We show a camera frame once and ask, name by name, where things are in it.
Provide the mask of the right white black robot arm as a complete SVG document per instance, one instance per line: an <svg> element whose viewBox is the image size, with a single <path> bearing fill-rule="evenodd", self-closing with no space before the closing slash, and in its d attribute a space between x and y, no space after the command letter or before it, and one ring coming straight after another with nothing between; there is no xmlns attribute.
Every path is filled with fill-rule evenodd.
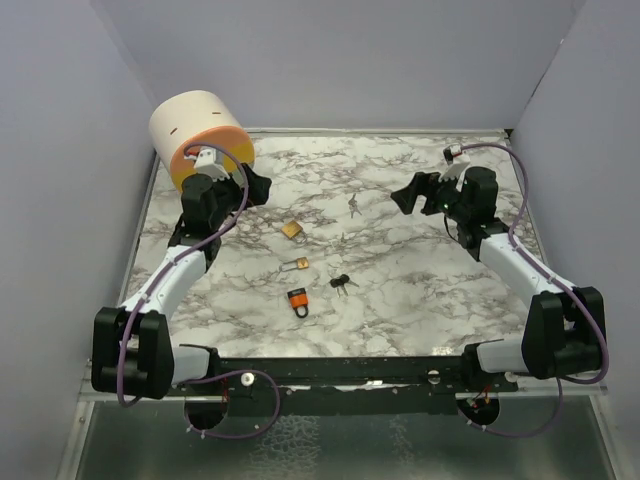
<svg viewBox="0 0 640 480"><path fill-rule="evenodd" d="M494 171L472 167L463 177L437 172L414 175L392 193L409 215L419 197L422 214L441 214L455 222L457 241L471 257L496 273L528 309L524 332L465 347L461 383L481 391L496 374L511 372L537 379L577 379L605 365L604 301L593 287L580 288L554 275L508 233L496 215L498 183Z"/></svg>

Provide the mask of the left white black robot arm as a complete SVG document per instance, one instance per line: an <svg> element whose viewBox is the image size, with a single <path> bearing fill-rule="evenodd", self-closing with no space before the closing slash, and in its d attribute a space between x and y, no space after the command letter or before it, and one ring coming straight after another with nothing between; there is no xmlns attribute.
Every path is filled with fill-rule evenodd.
<svg viewBox="0 0 640 480"><path fill-rule="evenodd" d="M213 364L214 349L175 346L168 322L191 287L208 272L221 247L221 236L235 225L245 208L265 204L272 181L248 165L247 181L187 177L181 194L182 213L161 264L146 283L118 307L103 307L95 316L91 354L91 385L98 392L122 398L161 399L187 382L206 395L220 385Z"/></svg>

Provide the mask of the large brass padlock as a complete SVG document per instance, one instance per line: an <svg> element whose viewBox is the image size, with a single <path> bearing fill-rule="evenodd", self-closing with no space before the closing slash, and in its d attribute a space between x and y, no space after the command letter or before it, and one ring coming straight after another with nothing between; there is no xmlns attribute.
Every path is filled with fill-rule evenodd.
<svg viewBox="0 0 640 480"><path fill-rule="evenodd" d="M286 223L281 228L281 232L296 244L304 244L307 241L307 235L303 227L297 221L290 221Z"/></svg>

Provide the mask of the silver key bunch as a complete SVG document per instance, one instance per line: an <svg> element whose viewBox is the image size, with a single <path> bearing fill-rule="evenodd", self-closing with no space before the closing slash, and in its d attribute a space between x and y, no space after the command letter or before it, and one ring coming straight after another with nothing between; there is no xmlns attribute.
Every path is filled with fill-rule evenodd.
<svg viewBox="0 0 640 480"><path fill-rule="evenodd" d="M354 193L351 198L348 200L348 207L349 207L349 212L350 212L350 218L353 219L356 215L362 215L359 206L358 206L358 201L356 198L356 193Z"/></svg>

